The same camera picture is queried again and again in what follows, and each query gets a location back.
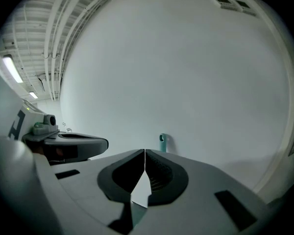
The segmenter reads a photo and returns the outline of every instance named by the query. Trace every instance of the ceiling light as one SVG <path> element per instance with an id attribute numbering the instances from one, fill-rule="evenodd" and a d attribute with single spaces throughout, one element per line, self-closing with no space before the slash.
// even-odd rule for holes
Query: ceiling light
<path id="1" fill-rule="evenodd" d="M 36 94 L 34 93 L 34 92 L 30 92 L 29 93 L 34 99 L 37 99 L 38 98 L 38 96 L 36 96 Z"/>
<path id="2" fill-rule="evenodd" d="M 5 66 L 7 67 L 7 69 L 9 70 L 9 72 L 11 73 L 12 77 L 15 79 L 15 81 L 17 83 L 23 83 L 23 80 L 21 79 L 18 71 L 15 68 L 14 62 L 12 60 L 12 56 L 11 55 L 4 56 L 3 62 Z"/>

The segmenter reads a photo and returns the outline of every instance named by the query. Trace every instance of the light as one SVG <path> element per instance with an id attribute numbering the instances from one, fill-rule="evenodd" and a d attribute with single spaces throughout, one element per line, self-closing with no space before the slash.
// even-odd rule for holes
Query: light
<path id="1" fill-rule="evenodd" d="M 36 96 L 36 94 L 34 93 L 34 92 L 30 92 L 29 93 L 34 99 L 37 99 L 38 98 L 38 96 Z"/>
<path id="2" fill-rule="evenodd" d="M 7 67 L 7 69 L 9 70 L 9 72 L 11 73 L 12 77 L 15 79 L 15 81 L 17 83 L 23 83 L 23 80 L 21 79 L 18 71 L 15 68 L 15 65 L 12 60 L 12 56 L 11 55 L 4 56 L 3 62 L 5 64 L 5 66 Z"/>

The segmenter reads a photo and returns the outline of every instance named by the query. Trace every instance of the teal object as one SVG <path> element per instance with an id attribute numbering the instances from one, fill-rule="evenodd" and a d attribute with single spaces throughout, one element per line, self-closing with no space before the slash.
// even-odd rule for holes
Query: teal object
<path id="1" fill-rule="evenodd" d="M 165 133 L 161 133 L 159 136 L 160 140 L 160 151 L 167 152 L 167 135 Z"/>

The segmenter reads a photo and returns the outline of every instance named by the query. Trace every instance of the ceiling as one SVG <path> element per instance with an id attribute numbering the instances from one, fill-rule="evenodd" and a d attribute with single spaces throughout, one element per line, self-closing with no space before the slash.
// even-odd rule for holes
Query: ceiling
<path id="1" fill-rule="evenodd" d="M 23 99 L 35 101 L 29 94 L 33 91 L 37 100 L 58 100 L 59 81 L 76 40 L 87 21 L 110 1 L 22 1 L 0 31 L 0 75 Z M 16 83 L 7 70 L 5 55 L 12 56 L 23 83 Z"/>

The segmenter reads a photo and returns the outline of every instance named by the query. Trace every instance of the black slot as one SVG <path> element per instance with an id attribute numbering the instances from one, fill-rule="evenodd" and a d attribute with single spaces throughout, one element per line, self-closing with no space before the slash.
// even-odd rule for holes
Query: black slot
<path id="1" fill-rule="evenodd" d="M 229 214 L 239 231 L 255 223 L 257 219 L 227 190 L 215 193 L 215 196 Z"/>
<path id="2" fill-rule="evenodd" d="M 57 179 L 62 179 L 62 178 L 68 178 L 74 175 L 79 174 L 80 172 L 78 170 L 68 170 L 60 173 L 56 173 L 55 176 Z"/>

